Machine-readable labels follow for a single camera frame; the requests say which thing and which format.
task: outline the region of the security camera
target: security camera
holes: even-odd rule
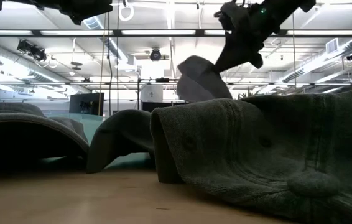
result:
[[[152,52],[150,54],[150,59],[154,62],[161,60],[162,55],[159,52],[159,49],[152,49]]]

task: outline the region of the metal pole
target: metal pole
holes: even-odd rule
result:
[[[140,78],[137,79],[137,109],[140,109]]]

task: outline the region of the towel fold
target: towel fold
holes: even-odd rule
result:
[[[155,109],[160,182],[302,223],[352,223],[352,92]]]

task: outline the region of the computer monitor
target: computer monitor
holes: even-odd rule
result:
[[[104,93],[76,94],[70,98],[70,113],[103,115]]]

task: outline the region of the textured fabric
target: textured fabric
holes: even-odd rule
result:
[[[352,223],[352,92],[155,109],[161,182],[302,223]]]
[[[213,64],[207,59],[193,55],[177,66],[182,73],[177,82],[180,99],[201,102],[217,98],[232,98],[219,73],[211,71]]]
[[[89,145],[83,125],[68,118],[46,118],[25,103],[0,103],[0,164],[48,157],[82,156]]]
[[[100,172],[119,156],[154,152],[150,113],[123,110],[109,117],[96,130],[88,153],[87,173]]]

